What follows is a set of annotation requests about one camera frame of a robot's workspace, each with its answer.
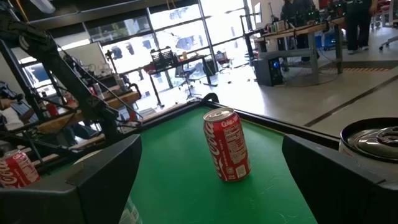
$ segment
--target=black clothing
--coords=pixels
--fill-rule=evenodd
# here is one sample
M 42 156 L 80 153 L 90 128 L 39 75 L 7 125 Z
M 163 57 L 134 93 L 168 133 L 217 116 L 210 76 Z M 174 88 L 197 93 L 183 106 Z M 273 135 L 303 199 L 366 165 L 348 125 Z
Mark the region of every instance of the black clothing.
M 369 14 L 369 8 L 372 6 L 372 0 L 354 0 L 347 4 L 347 41 L 348 50 L 357 50 L 358 47 L 368 46 L 369 26 L 372 16 Z
M 358 47 L 368 46 L 369 41 L 369 27 L 371 25 L 372 16 L 368 12 L 369 8 L 350 12 L 346 15 L 347 25 L 347 48 L 348 50 L 357 50 Z
M 283 20 L 289 20 L 292 22 L 295 27 L 305 26 L 305 20 L 296 18 L 297 14 L 306 14 L 307 11 L 314 6 L 312 0 L 295 0 L 294 2 L 285 1 L 284 6 L 282 7 L 282 13 L 280 14 L 280 18 Z M 298 49 L 306 49 L 308 48 L 308 35 L 302 34 L 297 36 L 297 48 Z M 310 57 L 302 57 L 301 61 L 308 62 Z
M 355 14 L 358 12 L 367 12 L 371 6 L 372 0 L 354 0 L 353 3 L 347 4 L 347 13 Z

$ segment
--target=can lid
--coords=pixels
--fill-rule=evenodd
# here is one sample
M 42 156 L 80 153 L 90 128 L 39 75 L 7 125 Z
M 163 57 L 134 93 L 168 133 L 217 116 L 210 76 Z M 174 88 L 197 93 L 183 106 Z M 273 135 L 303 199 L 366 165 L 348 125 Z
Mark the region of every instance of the can lid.
M 376 156 L 398 159 L 398 127 L 360 131 L 348 138 L 348 144 Z
M 205 114 L 203 116 L 203 119 L 205 121 L 222 121 L 224 119 L 229 118 L 230 116 L 232 116 L 232 114 L 234 114 L 235 110 L 232 108 L 218 108 L 215 110 L 212 110 L 210 112 L 208 112 L 207 114 Z
M 4 155 L 2 157 L 0 157 L 0 161 L 4 161 L 10 157 L 12 157 L 13 155 L 17 154 L 19 152 L 19 149 L 15 149 L 15 150 L 11 150 L 8 152 L 5 152 Z

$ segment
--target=computer monitor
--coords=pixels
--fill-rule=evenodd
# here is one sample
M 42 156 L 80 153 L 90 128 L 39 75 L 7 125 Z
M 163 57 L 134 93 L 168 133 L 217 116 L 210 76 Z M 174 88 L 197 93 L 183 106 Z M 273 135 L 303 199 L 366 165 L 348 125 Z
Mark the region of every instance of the computer monitor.
M 254 17 L 254 19 L 256 20 L 256 23 L 261 23 L 262 22 L 261 2 L 257 3 L 254 6 L 254 14 L 256 15 Z

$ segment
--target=gray floor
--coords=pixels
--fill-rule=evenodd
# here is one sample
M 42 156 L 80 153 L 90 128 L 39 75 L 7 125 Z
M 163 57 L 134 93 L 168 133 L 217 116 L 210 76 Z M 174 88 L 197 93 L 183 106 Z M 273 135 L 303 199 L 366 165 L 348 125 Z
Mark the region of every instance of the gray floor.
M 398 42 L 392 43 L 382 52 L 379 51 L 379 44 L 395 35 L 398 35 L 396 29 L 372 30 L 369 38 L 369 50 L 355 55 L 348 55 L 344 50 L 343 60 L 398 60 Z M 333 50 L 322 53 L 328 58 L 334 58 L 335 55 Z M 328 61 L 321 54 L 320 66 Z M 388 72 L 345 72 L 334 78 L 332 82 L 308 87 L 259 86 L 255 82 L 248 82 L 248 79 L 254 78 L 252 68 L 248 66 L 225 72 L 213 77 L 218 81 L 218 87 L 211 88 L 196 83 L 194 92 L 201 93 L 202 96 L 209 92 L 215 92 L 219 96 L 221 104 L 304 125 L 398 75 L 398 68 Z M 308 71 L 300 69 L 299 72 L 302 75 Z M 336 111 L 310 128 L 338 136 L 346 125 L 359 119 L 398 116 L 397 94 L 398 81 L 393 81 L 380 90 Z M 175 102 L 183 102 L 186 95 L 184 91 L 175 88 L 161 93 L 160 98 L 166 107 L 169 107 Z M 140 110 L 148 107 L 155 108 L 156 100 L 154 97 L 147 97 L 139 101 L 138 105 Z

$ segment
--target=green surface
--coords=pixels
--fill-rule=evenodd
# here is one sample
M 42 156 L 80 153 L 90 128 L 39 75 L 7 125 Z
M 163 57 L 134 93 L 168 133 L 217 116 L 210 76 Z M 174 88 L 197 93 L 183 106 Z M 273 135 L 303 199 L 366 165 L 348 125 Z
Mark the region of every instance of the green surface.
M 144 223 L 316 223 L 282 154 L 281 134 L 243 121 L 251 173 L 218 178 L 198 108 L 142 133 L 131 192 Z

